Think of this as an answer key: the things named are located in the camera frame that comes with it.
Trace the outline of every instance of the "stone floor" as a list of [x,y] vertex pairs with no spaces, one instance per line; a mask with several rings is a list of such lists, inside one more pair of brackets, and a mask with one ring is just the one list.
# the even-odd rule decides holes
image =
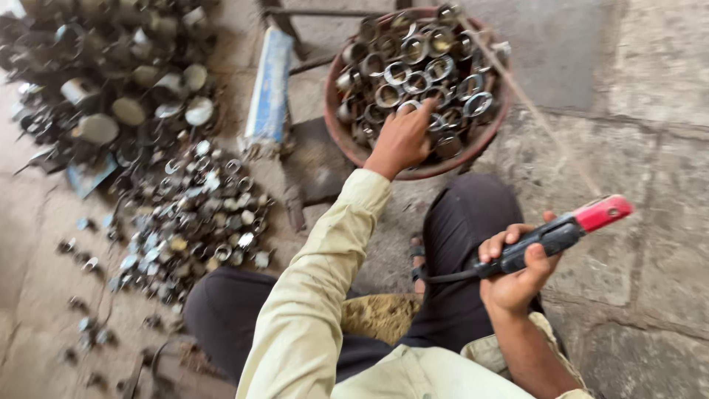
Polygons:
[[[420,5],[431,4],[421,0]],[[286,0],[287,6],[389,11],[393,1]],[[545,288],[552,324],[589,387],[606,398],[709,398],[709,5],[690,0],[463,0],[513,47],[515,76],[547,113],[558,134],[606,193],[621,193],[637,211],[568,251]],[[252,0],[223,1],[222,27],[211,60],[232,100],[228,131],[245,126],[261,47]],[[355,31],[355,20],[294,19],[311,57],[331,53]],[[326,67],[291,78],[296,121],[320,116]],[[140,327],[168,309],[134,295],[112,295],[57,256],[61,238],[76,237],[109,269],[122,250],[102,235],[77,231],[79,217],[108,210],[100,196],[78,200],[61,175],[27,170],[12,177],[35,149],[15,143],[8,122],[16,95],[0,88],[0,398],[103,398],[84,388],[93,370],[109,383],[130,375],[135,357],[166,336]],[[233,140],[225,138],[226,145]],[[592,199],[577,172],[530,117],[515,107],[474,170],[514,185],[527,220],[565,212]],[[277,164],[258,179],[276,196]],[[369,245],[354,284],[361,293],[410,292],[406,239],[452,173],[395,182],[393,199]],[[307,209],[313,222],[327,209]],[[302,245],[283,209],[267,245],[277,275]],[[83,297],[118,335],[118,346],[57,365],[60,348],[75,345],[79,316],[66,300]]]

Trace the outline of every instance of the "person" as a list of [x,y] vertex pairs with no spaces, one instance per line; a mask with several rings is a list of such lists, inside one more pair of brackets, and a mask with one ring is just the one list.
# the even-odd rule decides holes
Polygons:
[[[386,119],[364,167],[278,280],[218,268],[195,286],[186,325],[238,384],[237,398],[590,398],[549,323],[533,312],[559,261],[539,244],[527,247],[527,268],[517,273],[426,285],[395,347],[342,333],[342,302],[390,182],[429,155],[434,108],[431,99]],[[460,272],[475,251],[489,261],[531,229],[508,186],[490,175],[461,175],[425,217],[425,270]],[[421,263],[422,253],[415,255]]]

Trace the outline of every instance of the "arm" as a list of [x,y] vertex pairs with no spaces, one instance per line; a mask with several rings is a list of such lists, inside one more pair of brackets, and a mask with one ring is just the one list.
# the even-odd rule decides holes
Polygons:
[[[551,212],[545,212],[546,222],[554,218]],[[533,228],[526,224],[509,226],[480,245],[480,259],[499,257],[504,243],[514,244]],[[538,399],[554,399],[582,388],[527,317],[531,300],[554,272],[559,257],[547,258],[541,244],[532,244],[525,252],[527,268],[510,275],[491,276],[480,284],[480,296],[515,384]]]
[[269,295],[237,398],[329,398],[342,348],[342,301],[364,262],[389,181],[430,152],[425,128],[435,106],[390,115],[379,143],[347,179]]

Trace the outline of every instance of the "welding electrode holder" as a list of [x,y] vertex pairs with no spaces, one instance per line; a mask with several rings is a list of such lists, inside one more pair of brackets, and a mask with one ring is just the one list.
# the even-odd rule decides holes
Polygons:
[[481,262],[477,256],[471,256],[462,272],[430,277],[426,275],[424,267],[419,270],[419,276],[426,283],[436,284],[468,278],[487,278],[497,273],[514,273],[526,267],[525,251],[529,245],[540,243],[544,246],[547,256],[553,256],[571,248],[588,233],[631,213],[632,205],[623,196],[611,195],[563,214],[526,233],[516,243],[503,246],[502,254],[489,263]]

